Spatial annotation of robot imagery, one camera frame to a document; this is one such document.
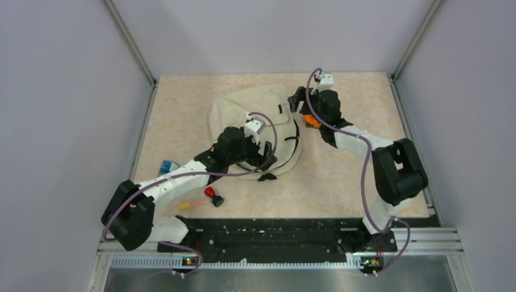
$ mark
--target beige fabric bag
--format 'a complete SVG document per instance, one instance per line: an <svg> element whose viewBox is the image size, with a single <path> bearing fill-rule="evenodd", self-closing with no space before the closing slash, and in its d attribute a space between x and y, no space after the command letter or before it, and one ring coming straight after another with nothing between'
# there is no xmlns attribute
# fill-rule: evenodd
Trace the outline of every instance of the beige fabric bag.
<svg viewBox="0 0 516 292"><path fill-rule="evenodd" d="M289 171L299 159L302 148L301 127L299 127L301 123L295 121L290 112L288 96L288 89L285 85L273 84L233 92L215 100L208 114L213 140L216 140L226 127L242 127L245 123L246 113L252 111L266 114L276 126L278 144L274 155L277 157L277 162L264 172L240 176L241 179L259 179L266 173L281 175ZM272 128L267 121L264 122L267 126L260 134L261 154L263 154L263 145L266 141L274 145ZM231 166L229 172L240 173L253 168L244 162L241 167Z"/></svg>

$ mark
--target cable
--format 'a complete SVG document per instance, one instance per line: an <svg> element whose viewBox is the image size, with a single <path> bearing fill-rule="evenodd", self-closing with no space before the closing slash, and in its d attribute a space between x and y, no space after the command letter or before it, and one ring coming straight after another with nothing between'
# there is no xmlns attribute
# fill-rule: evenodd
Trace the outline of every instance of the cable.
<svg viewBox="0 0 516 292"><path fill-rule="evenodd" d="M406 227L406 241L405 241L405 244L403 245L403 247L400 249L400 251L398 252L398 254L390 261L387 263L387 265L383 266L383 269L381 269L380 271L376 272L376 275L379 275L383 272L385 272L386 269L388 269L390 266L392 266L392 264L397 260L399 259L402 254L405 252L407 246L408 246L408 243L410 242L410 226L408 225L408 223L401 219L401 218L396 218L394 219L394 221L398 221L399 223L402 223L403 225L405 225Z"/></svg>
<svg viewBox="0 0 516 292"><path fill-rule="evenodd" d="M203 263L203 255L201 254L201 252L199 251L196 251L194 250L193 248L189 248L188 246L184 246L184 245L178 245L176 243L172 243L172 242L159 242L160 244L162 245L167 245L167 246L171 246L173 248L179 248L179 249L182 249L184 251L190 251L190 252L194 252L197 257L199 258L199 262L197 263L197 265L195 266L194 269L192 269L191 271L189 271L188 273L186 274L182 274L181 277L186 277L188 275L191 275L193 273L195 273L195 271L201 266L201 264ZM155 277L157 275L160 275L160 274L170 274L170 271L169 270L162 270L162 271L157 271L155 273L152 273L150 275L148 275L147 277L141 279L140 281L138 281L138 283L134 284L133 287L131 289L129 289L129 292L133 291L134 289L140 287L142 285L142 283L146 282L147 280L149 280L150 278L152 277Z"/></svg>
<svg viewBox="0 0 516 292"><path fill-rule="evenodd" d="M116 217L118 215L120 215L122 210L124 210L124 208L126 208L127 205L129 205L129 203L131 203L134 200L134 198L136 198L138 195L140 195L141 193L145 192L146 190L148 190L148 189L150 189L152 187L155 187L155 186L157 186L159 184L162 184L162 183L164 183L164 182L166 182L166 181L168 181L170 179L182 178L184 176L190 176L190 175L213 175L213 176L230 176L230 177L244 176L244 175L249 175L251 173L254 173L258 169L260 169L264 165L266 165L269 162L269 159L271 159L273 157L274 153L276 152L276 146L277 146L277 131L276 131L276 127L274 126L273 121L268 116L266 116L265 114L262 114L262 113L254 111L254 112L249 113L249 115L263 117L264 119L267 120L267 122L269 122L269 124L271 125L271 127L273 129L273 133L274 133L274 148L272 150L272 154L267 158L267 160L262 165L256 167L253 170L250 170L248 172L242 172L242 173L186 172L186 173L179 173L177 175L172 175L172 176L170 176L168 178L160 179L159 181L155 181L155 182L153 182L153 183L151 183L151 184L149 184L149 185L139 189L138 191L136 191L134 194L129 196L129 198L127 198L127 200L125 200L120 205L120 207L115 211L115 213L113 213L113 216L111 216L111 218L107 222L106 226L104 227L104 230L102 231L102 240L105 241L105 242L112 242L112 241L116 240L115 238L107 238L108 232L109 232L109 230L111 228L111 225L113 225L113 222L115 221Z"/></svg>
<svg viewBox="0 0 516 292"><path fill-rule="evenodd" d="M339 133L343 133L345 135L352 136L352 137L358 137L360 140L362 140L362 141L364 141L366 143L366 145L368 147L368 150L367 150L367 153L366 153L366 158L364 160L364 166L362 167L362 174L360 176L360 193L361 193L362 205L364 207L364 211L366 213L366 217L368 218L369 222L371 222L372 227L374 229L376 229L376 231L378 231L378 233L381 233L381 234L386 234L387 232L389 232L389 227L390 227L390 225L391 225L393 220L396 220L399 223L402 223L406 227L406 242L405 242L404 246L400 249L400 252L398 252L398 254L392 259L392 261L390 261L387 265L385 265L380 272L376 273L376 275L378 276L378 274L382 273L383 271L385 271L385 269L390 267L405 252L406 247L408 246L408 244L410 242L410 226L408 225L407 222L405 222L402 219L397 218L395 216L391 216L391 218L389 218L389 221L387 222L387 224L384 227L384 229L380 229L376 225L376 223L374 223L374 221L373 221L373 219L371 217L371 213L369 211L368 202L367 202L367 198L366 198L366 170L368 169L369 158L371 157L371 150L372 150L371 142L369 140L367 140L363 136L357 136L356 134L353 134L353 133L341 130L339 128L336 128L336 127L330 125L329 123L325 122L321 117L319 117L315 113L315 110L313 109L312 103L310 101L310 82L311 82L312 78L315 76L316 73L320 74L322 72L323 72L323 70L321 68L317 68L317 69L315 69L310 74L310 77L308 78L308 81L307 81L306 90L305 90L306 102L308 104L308 107L310 108L310 112L312 112L312 115L315 117L315 119L317 119L317 121L319 121L319 123L323 124L324 126L330 128L333 131L337 131Z"/></svg>

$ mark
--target blue object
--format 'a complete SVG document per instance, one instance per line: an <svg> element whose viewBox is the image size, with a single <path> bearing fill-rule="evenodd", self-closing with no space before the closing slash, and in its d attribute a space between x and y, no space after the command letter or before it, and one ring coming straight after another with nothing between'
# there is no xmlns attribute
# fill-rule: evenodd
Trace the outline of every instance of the blue object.
<svg viewBox="0 0 516 292"><path fill-rule="evenodd" d="M165 173L169 173L172 168L172 164L177 165L177 163L171 160L163 160L161 163L161 167L159 168L158 176L164 175Z"/></svg>

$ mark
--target red cap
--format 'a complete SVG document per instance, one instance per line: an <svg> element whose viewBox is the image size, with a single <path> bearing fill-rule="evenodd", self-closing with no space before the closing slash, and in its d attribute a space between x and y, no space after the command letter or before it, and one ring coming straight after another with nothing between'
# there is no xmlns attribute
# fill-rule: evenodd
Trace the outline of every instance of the red cap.
<svg viewBox="0 0 516 292"><path fill-rule="evenodd" d="M207 187L206 190L204 190L204 194L209 198L213 198L215 195L215 190L212 187Z"/></svg>

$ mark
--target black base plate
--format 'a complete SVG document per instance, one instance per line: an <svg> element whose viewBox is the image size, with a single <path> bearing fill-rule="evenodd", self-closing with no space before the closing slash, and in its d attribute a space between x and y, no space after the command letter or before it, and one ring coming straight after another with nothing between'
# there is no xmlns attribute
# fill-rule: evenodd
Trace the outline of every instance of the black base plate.
<svg viewBox="0 0 516 292"><path fill-rule="evenodd" d="M329 219L183 219L190 229L182 242L201 251L204 262L321 263L345 262L346 242L360 218ZM430 218L407 219L414 227L438 227ZM358 251L397 251L392 232ZM158 252L173 248L158 246Z"/></svg>

